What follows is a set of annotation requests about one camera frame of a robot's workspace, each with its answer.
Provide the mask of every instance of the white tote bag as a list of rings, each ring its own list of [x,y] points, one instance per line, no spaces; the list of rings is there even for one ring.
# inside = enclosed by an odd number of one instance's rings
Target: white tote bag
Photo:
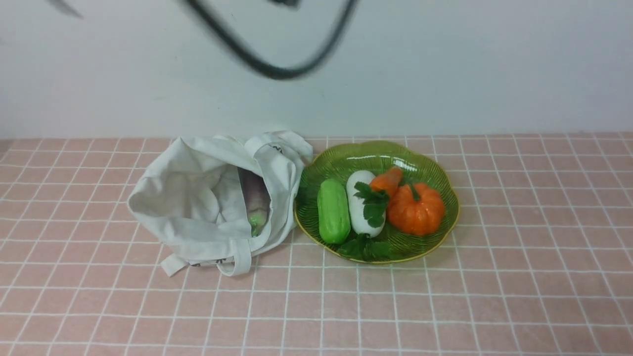
[[[172,276],[187,265],[217,265],[226,276],[247,273],[295,227],[294,198],[313,149],[291,131],[243,140],[178,138],[149,165],[130,194],[138,221],[169,247],[162,261]],[[262,176],[270,195],[268,221],[251,237],[237,167]]]

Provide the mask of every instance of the cucumber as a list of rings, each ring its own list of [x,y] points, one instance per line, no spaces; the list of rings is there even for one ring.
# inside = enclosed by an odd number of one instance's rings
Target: cucumber
[[[321,183],[316,199],[318,231],[325,243],[341,244],[351,230],[345,187],[334,179]]]

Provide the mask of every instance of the scalloped plate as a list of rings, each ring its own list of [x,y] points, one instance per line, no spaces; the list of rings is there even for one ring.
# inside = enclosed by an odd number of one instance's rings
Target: scalloped plate
[[[424,237],[417,237],[402,233],[386,222],[375,241],[387,241],[389,248],[398,258],[372,258],[371,245],[368,247],[369,257],[364,260],[342,256],[337,252],[340,245],[327,244],[319,235],[316,203],[321,183],[325,179],[333,178],[345,186],[349,176],[357,170],[369,170],[379,175],[394,165],[403,169],[405,178],[425,182],[440,193],[446,205],[446,214],[439,230]],[[318,155],[301,174],[299,191],[294,201],[294,216],[306,235],[334,255],[354,262],[390,264],[422,257],[439,247],[457,224],[460,204],[448,176],[437,162],[397,143],[369,141],[340,144]],[[352,231],[348,240],[355,237],[356,233]]]

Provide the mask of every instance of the carrot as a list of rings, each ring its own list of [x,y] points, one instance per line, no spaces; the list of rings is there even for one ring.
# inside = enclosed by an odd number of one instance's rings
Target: carrot
[[[387,172],[376,176],[369,186],[375,192],[385,191],[391,198],[396,194],[402,177],[403,173],[400,167],[393,166]]]

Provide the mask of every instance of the pumpkin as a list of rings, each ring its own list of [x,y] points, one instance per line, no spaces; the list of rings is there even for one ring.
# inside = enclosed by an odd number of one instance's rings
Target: pumpkin
[[[439,229],[446,207],[442,197],[424,183],[405,184],[389,200],[387,219],[396,229],[415,236]]]

